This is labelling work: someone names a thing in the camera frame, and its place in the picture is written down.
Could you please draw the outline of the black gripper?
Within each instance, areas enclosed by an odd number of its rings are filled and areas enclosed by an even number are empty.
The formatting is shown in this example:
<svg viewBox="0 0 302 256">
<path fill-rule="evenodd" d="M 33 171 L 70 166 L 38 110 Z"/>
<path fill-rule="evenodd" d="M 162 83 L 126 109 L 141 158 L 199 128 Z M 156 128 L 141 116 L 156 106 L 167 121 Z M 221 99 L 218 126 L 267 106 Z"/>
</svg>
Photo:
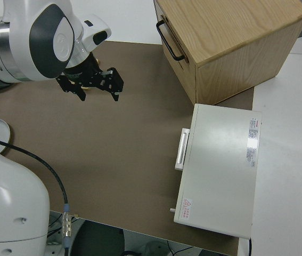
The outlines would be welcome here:
<svg viewBox="0 0 302 256">
<path fill-rule="evenodd" d="M 115 102 L 119 100 L 124 87 L 124 81 L 117 69 L 111 67 L 107 71 L 101 70 L 92 53 L 82 63 L 66 68 L 56 81 L 63 91 L 76 93 L 81 101 L 86 99 L 84 87 L 96 87 L 107 91 L 111 93 Z"/>
</svg>

